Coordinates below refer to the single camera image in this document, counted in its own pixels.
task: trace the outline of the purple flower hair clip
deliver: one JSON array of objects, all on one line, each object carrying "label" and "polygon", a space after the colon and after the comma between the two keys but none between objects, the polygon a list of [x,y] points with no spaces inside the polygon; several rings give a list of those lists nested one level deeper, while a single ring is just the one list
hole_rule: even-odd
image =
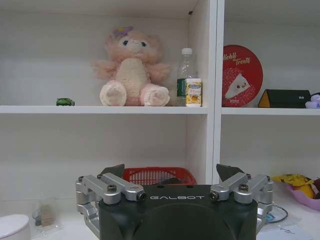
[{"label": "purple flower hair clip", "polygon": [[113,30],[113,35],[117,38],[122,38],[128,35],[130,31],[134,29],[133,26],[126,26],[126,27],[117,27]]}]

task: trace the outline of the bottle label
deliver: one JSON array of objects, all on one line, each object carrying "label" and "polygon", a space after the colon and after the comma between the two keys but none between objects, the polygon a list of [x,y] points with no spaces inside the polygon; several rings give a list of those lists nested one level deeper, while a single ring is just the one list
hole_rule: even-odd
[{"label": "bottle label", "polygon": [[185,97],[186,96],[186,79],[179,78],[176,81],[176,96]]},{"label": "bottle label", "polygon": [[186,83],[186,104],[197,104],[202,103],[202,82],[194,81]]}]

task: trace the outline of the pink bowl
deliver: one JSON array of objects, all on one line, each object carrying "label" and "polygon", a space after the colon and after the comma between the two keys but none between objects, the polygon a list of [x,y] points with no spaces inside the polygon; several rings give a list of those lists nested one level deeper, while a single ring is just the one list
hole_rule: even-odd
[{"label": "pink bowl", "polygon": [[294,190],[294,188],[290,185],[286,185],[289,191],[293,194],[295,200],[303,205],[308,206],[311,209],[320,211],[320,199],[312,199],[305,195],[303,191]]}]

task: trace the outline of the small jar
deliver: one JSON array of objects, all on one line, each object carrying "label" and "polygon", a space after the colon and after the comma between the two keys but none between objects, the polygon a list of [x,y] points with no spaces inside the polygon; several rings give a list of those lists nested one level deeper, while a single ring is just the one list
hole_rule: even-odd
[{"label": "small jar", "polygon": [[201,107],[202,81],[200,78],[188,78],[185,80],[185,102],[187,107]]},{"label": "small jar", "polygon": [[31,240],[29,217],[21,214],[0,217],[0,240]]}]

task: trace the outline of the red round tin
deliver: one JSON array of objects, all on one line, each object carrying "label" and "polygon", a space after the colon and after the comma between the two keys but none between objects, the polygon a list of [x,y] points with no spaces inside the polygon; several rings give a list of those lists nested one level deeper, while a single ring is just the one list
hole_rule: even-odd
[{"label": "red round tin", "polygon": [[257,56],[244,46],[223,49],[222,106],[242,107],[259,93],[263,70]]}]

